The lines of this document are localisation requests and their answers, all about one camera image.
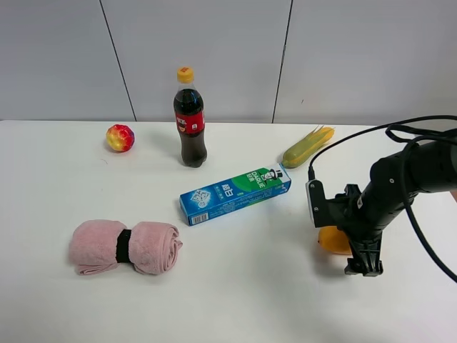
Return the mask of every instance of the toothpaste box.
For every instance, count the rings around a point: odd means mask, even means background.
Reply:
[[[189,225],[286,193],[291,186],[279,163],[182,194],[179,202]]]

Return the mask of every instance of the white wall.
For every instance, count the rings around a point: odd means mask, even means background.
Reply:
[[[103,0],[138,120],[174,120],[191,65],[207,121],[271,122],[290,0]]]
[[[97,0],[0,3],[0,119],[134,119]]]
[[[456,114],[456,15],[456,0],[295,0],[275,122]]]

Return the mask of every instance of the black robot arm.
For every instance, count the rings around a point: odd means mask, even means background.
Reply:
[[[423,136],[409,143],[407,149],[378,160],[371,167],[371,181],[363,192],[356,184],[348,184],[343,194],[326,199],[319,180],[310,179],[306,184],[314,226],[335,225],[349,239],[353,256],[348,259],[346,274],[372,277],[382,274],[381,239],[386,226],[405,205],[411,206],[418,193],[457,188],[457,146],[453,131],[447,131],[448,137],[454,137],[452,144],[448,139]],[[426,138],[436,141],[416,143]]]

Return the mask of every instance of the white table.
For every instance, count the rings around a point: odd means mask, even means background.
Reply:
[[[291,190],[188,227],[180,194],[275,163],[314,126],[208,124],[208,160],[179,161],[173,123],[129,123],[130,152],[103,144],[106,122],[0,122],[0,341],[455,342],[457,285],[429,259],[403,213],[385,231],[384,274],[345,276],[346,257],[317,245],[306,165]],[[337,126],[334,139],[362,126]],[[327,197],[364,188],[370,166],[402,145],[383,132],[325,153],[316,176]],[[457,206],[449,193],[413,206],[430,243],[457,270]],[[175,224],[184,243],[161,276],[129,265],[92,277],[67,262],[87,219]]]

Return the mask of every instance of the colorful ball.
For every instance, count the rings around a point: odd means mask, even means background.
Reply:
[[[106,132],[108,145],[116,151],[125,152],[135,143],[135,134],[127,125],[116,124]]]

